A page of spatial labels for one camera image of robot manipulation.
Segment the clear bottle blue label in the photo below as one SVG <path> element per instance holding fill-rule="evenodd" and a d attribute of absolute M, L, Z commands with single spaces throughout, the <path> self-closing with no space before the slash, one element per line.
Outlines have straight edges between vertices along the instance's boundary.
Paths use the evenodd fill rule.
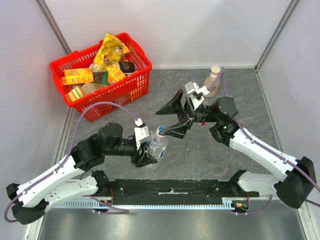
<path fill-rule="evenodd" d="M 165 154 L 169 139 L 164 135 L 162 137 L 157 136 L 156 130 L 151 132 L 151 139 L 147 142 L 147 153 L 149 156 L 159 160 Z"/>

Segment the white bottle cap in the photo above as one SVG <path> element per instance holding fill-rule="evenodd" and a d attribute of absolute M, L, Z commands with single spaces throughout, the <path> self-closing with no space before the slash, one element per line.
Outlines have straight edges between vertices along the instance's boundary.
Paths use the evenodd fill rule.
<path fill-rule="evenodd" d="M 163 126 L 159 126 L 156 130 L 156 135 L 157 136 L 160 136 L 162 137 L 164 134 L 162 133 L 162 131 L 164 130 L 165 128 Z"/>

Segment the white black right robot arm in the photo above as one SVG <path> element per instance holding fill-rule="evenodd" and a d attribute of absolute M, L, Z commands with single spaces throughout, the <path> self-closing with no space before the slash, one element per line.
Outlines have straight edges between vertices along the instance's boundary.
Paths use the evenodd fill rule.
<path fill-rule="evenodd" d="M 312 160 L 305 156 L 298 159 L 271 147 L 235 120 L 238 110 L 233 98 L 220 97 L 208 105 L 202 103 L 202 94 L 195 91 L 188 94 L 185 103 L 181 103 L 182 97 L 180 89 L 156 111 L 157 115 L 177 115 L 178 118 L 178 123 L 160 132 L 162 135 L 183 139 L 193 123 L 214 123 L 209 131 L 218 143 L 245 154 L 270 172 L 256 174 L 239 170 L 229 184 L 233 196 L 240 197 L 245 192 L 269 194 L 298 209 L 313 189 L 320 188 Z"/>

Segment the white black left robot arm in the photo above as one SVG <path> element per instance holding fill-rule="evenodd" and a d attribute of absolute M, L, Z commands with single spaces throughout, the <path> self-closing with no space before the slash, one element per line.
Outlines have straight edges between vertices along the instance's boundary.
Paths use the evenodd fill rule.
<path fill-rule="evenodd" d="M 123 138 L 123 127 L 107 123 L 86 140 L 80 141 L 53 167 L 24 183 L 11 183 L 6 192 L 11 202 L 4 211 L 8 223 L 27 225 L 40 219 L 55 206 L 82 196 L 112 194 L 112 184 L 102 170 L 74 183 L 67 181 L 101 165 L 106 156 L 130 157 L 137 168 L 152 161 L 145 154 L 151 138 L 145 124 L 134 128 L 129 138 Z"/>

